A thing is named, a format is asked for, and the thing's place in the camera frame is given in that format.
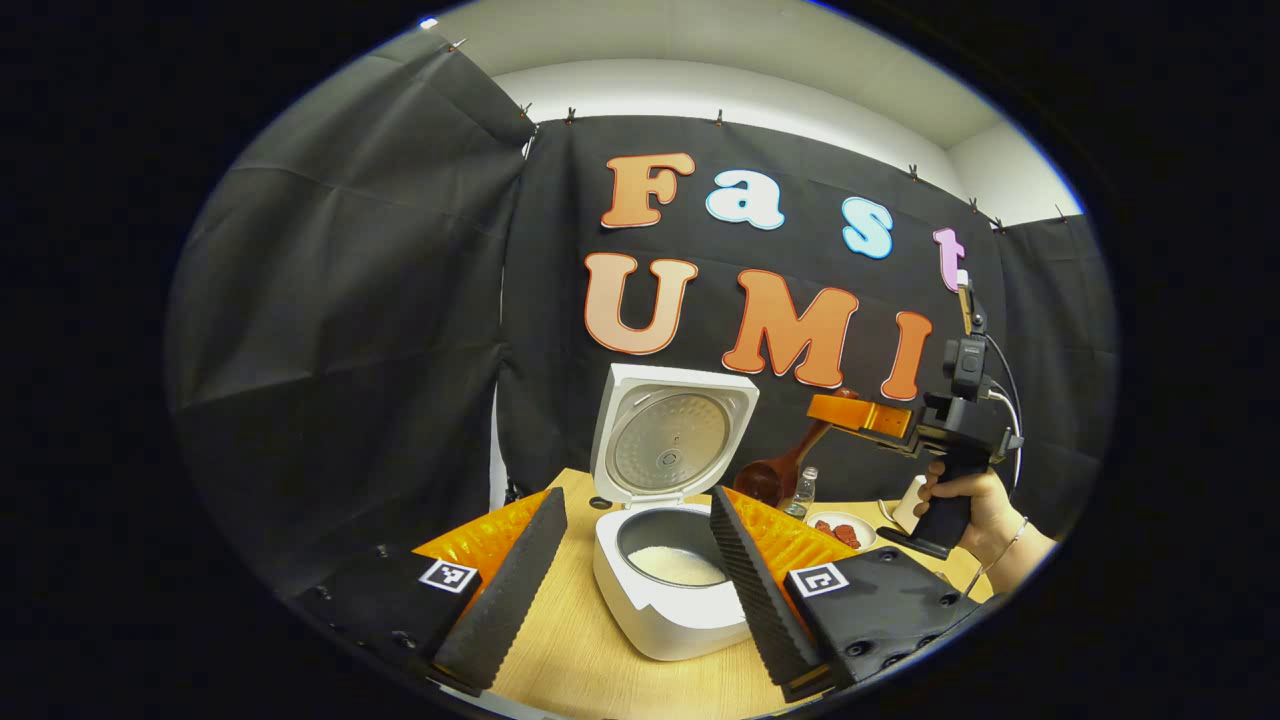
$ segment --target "human hand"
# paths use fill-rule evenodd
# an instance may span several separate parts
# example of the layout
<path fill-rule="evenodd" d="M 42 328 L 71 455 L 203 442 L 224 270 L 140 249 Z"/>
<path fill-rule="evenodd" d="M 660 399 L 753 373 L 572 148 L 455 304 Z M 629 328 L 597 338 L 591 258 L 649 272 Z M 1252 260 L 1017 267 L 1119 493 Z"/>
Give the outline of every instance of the human hand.
<path fill-rule="evenodd" d="M 1005 483 L 991 468 L 978 475 L 964 475 L 938 484 L 938 477 L 945 469 L 946 465 L 941 460 L 929 462 L 925 482 L 916 493 L 920 502 L 913 512 L 916 518 L 928 512 L 932 497 L 969 496 L 972 498 L 969 525 L 957 544 L 973 553 L 983 565 L 993 562 L 1018 533 L 1023 516 L 1010 505 Z"/>

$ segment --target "bracelet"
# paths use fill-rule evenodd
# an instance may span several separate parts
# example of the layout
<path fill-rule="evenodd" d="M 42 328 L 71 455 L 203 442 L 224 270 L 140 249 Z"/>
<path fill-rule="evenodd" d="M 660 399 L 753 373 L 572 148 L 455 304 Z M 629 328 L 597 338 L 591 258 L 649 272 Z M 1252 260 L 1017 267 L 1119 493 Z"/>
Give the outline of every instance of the bracelet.
<path fill-rule="evenodd" d="M 1005 553 L 1009 552 L 1009 548 L 1014 547 L 1014 543 L 1018 542 L 1023 537 L 1024 532 L 1027 532 L 1027 524 L 1028 523 L 1030 523 L 1030 520 L 1027 519 L 1027 515 L 1023 515 L 1023 527 L 1018 528 L 1018 532 L 1014 533 L 1014 539 L 1009 541 L 1009 544 L 1006 544 L 1005 550 L 1002 550 L 1000 552 L 1000 555 L 996 556 L 996 559 L 991 561 L 991 565 L 987 565 L 986 568 L 978 568 L 978 573 L 973 577 L 973 580 L 969 580 L 969 587 L 965 588 L 965 591 L 964 591 L 964 596 L 965 597 L 969 597 L 969 592 L 973 591 L 973 585 L 978 584 L 978 578 L 986 575 L 987 570 L 991 570 L 992 568 L 996 566 L 997 562 L 1000 562 L 1001 560 L 1004 560 Z"/>

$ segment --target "water bottle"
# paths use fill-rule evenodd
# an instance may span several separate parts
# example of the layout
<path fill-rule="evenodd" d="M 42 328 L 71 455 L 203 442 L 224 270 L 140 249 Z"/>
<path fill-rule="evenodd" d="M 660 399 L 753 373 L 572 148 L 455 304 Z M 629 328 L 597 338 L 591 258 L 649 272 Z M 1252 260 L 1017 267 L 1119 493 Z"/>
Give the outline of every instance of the water bottle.
<path fill-rule="evenodd" d="M 796 493 L 785 512 L 796 520 L 804 521 L 805 515 L 809 514 L 809 506 L 813 505 L 817 483 L 818 469 L 812 466 L 805 468 L 804 473 L 800 473 L 800 479 L 796 480 Z"/>

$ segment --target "open lid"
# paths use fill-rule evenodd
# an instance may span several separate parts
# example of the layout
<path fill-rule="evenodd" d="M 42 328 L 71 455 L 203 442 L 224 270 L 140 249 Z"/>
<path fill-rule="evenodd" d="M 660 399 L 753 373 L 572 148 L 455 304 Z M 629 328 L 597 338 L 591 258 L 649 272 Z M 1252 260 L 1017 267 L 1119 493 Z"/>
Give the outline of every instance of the open lid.
<path fill-rule="evenodd" d="M 758 397 L 739 375 L 612 365 L 591 446 L 596 493 L 630 507 L 705 491 L 728 469 Z"/>

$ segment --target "inner pot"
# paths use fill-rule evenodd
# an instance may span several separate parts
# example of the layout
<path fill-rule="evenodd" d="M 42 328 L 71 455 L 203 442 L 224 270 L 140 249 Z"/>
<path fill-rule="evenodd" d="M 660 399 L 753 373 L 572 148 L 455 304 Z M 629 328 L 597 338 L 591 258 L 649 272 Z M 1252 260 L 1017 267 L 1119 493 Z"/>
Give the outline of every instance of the inner pot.
<path fill-rule="evenodd" d="M 618 528 L 627 565 L 667 585 L 712 587 L 728 582 L 710 516 L 680 507 L 637 512 Z"/>

